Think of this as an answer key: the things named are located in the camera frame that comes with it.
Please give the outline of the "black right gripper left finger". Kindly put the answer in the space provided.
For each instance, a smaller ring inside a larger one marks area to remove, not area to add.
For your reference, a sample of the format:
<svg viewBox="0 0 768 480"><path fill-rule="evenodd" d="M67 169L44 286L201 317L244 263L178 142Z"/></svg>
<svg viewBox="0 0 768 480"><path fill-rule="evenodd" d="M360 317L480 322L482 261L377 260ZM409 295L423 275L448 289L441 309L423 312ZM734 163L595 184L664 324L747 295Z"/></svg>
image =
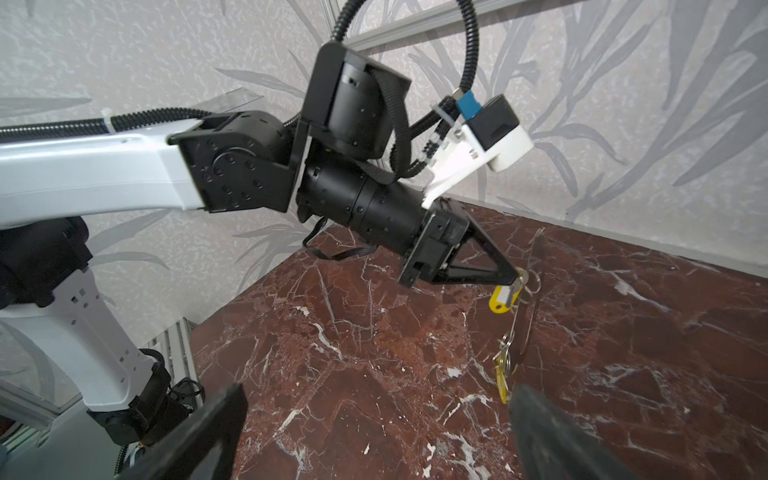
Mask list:
<svg viewBox="0 0 768 480"><path fill-rule="evenodd" d="M230 479L247 412L241 384L222 389L118 477Z"/></svg>

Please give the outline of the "silver metal key holder plate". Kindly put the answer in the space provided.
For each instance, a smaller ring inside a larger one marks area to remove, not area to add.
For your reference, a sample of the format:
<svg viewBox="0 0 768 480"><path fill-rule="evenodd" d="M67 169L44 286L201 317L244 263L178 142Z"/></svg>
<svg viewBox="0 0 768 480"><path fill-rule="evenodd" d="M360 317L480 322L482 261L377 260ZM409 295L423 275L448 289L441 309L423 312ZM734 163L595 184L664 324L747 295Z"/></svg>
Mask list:
<svg viewBox="0 0 768 480"><path fill-rule="evenodd" d="M515 339L509 349L512 375L522 362L530 343L538 295L542 288L541 274L537 271L543 257L543 240L545 228L540 227L531 240L531 249L528 255L525 270L528 274L523 290L519 296L517 310L514 319Z"/></svg>

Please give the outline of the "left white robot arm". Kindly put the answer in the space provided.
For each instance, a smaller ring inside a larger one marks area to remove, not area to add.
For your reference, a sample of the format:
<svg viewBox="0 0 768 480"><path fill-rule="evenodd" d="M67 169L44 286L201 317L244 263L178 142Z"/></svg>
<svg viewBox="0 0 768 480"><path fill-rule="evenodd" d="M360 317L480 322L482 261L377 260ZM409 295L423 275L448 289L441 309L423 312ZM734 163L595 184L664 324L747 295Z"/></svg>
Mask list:
<svg viewBox="0 0 768 480"><path fill-rule="evenodd" d="M297 208L334 221L366 251L400 255L399 283L494 285L523 278L446 192L475 170L500 172L531 150L503 96L462 87L436 115L452 127L405 185L408 78L332 41L318 53L294 126L263 111L162 108L1 132L1 317L78 388L120 446L153 445L188 416L163 358L140 349L100 296L85 217L147 209L209 213Z"/></svg>

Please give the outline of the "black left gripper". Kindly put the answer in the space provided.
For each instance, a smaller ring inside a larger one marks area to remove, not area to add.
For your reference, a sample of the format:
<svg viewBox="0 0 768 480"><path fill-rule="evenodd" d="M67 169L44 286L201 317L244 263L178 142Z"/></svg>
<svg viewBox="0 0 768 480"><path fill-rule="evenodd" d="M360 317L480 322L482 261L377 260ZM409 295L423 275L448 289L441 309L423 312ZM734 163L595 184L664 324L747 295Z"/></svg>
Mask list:
<svg viewBox="0 0 768 480"><path fill-rule="evenodd" d="M478 244L494 266L451 263L467 242ZM410 288L417 280L432 284L506 285L519 274L496 243L458 201L439 198L428 210L420 234L405 256L398 283Z"/></svg>

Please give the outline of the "yellow key tag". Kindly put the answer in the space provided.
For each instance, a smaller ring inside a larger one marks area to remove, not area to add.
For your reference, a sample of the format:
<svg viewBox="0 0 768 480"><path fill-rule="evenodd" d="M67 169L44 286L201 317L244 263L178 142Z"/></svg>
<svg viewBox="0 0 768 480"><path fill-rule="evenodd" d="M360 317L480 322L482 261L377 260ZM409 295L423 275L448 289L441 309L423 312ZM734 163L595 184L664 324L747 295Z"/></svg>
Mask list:
<svg viewBox="0 0 768 480"><path fill-rule="evenodd" d="M506 405L509 400L509 387L507 383L508 375L510 373L508 362L504 359L495 360L495 374L496 385L499 393L500 400L503 405Z"/></svg>
<svg viewBox="0 0 768 480"><path fill-rule="evenodd" d="M499 285L495 288L488 305L492 313L504 314L518 304L523 287L520 285Z"/></svg>

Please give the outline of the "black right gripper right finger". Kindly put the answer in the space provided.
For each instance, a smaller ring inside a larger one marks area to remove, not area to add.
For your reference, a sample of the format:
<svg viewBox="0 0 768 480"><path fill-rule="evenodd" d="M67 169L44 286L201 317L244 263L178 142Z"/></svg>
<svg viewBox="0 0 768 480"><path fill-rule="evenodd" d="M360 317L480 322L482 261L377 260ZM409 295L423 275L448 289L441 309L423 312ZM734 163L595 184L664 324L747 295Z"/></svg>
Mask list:
<svg viewBox="0 0 768 480"><path fill-rule="evenodd" d="M640 477L569 415L527 385L513 390L508 413L528 479Z"/></svg>

